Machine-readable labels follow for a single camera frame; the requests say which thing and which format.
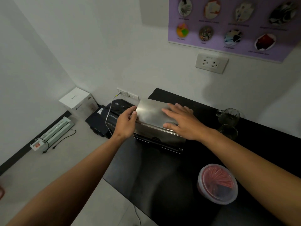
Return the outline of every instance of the forearm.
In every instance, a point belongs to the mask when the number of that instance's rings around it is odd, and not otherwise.
[[[100,182],[123,141],[124,138],[111,137],[43,189],[8,226],[70,225]]]
[[[200,134],[244,188],[288,225],[301,222],[301,179],[263,159],[214,129]]]

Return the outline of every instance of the mug handle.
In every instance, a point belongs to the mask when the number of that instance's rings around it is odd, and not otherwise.
[[[223,113],[223,111],[224,111],[224,110],[218,110],[218,111],[216,112],[216,115],[219,117],[219,116]]]

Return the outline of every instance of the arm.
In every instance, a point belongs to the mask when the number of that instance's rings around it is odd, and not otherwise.
[[[301,222],[301,179],[261,158],[218,131],[198,121],[193,111],[179,104],[162,109],[179,126],[171,129],[188,140],[198,140],[209,148],[234,174],[243,187],[267,210],[287,225]]]
[[[121,144],[135,129],[136,106],[122,113],[113,136],[38,193],[7,226],[71,225]]]

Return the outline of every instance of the hand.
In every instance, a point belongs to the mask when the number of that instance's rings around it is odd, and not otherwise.
[[[174,118],[179,126],[171,123],[165,123],[163,128],[167,128],[175,131],[180,136],[188,140],[200,140],[200,137],[204,131],[209,129],[203,125],[194,115],[193,110],[187,106],[181,106],[176,103],[175,105],[167,103],[172,111],[168,109],[162,109],[167,116]]]
[[[135,111],[136,108],[137,106],[132,106],[120,114],[113,133],[114,137],[121,137],[125,140],[133,135],[137,119],[137,112]]]

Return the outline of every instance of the stainless steel lid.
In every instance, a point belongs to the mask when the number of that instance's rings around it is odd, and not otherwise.
[[[172,130],[163,128],[164,123],[173,123],[176,125],[178,125],[178,123],[175,119],[170,118],[164,112],[162,112],[162,108],[170,110],[167,103],[146,98],[141,99],[136,109],[138,117],[137,122],[147,126],[154,126],[162,129],[163,131],[172,132],[173,134],[176,134]]]

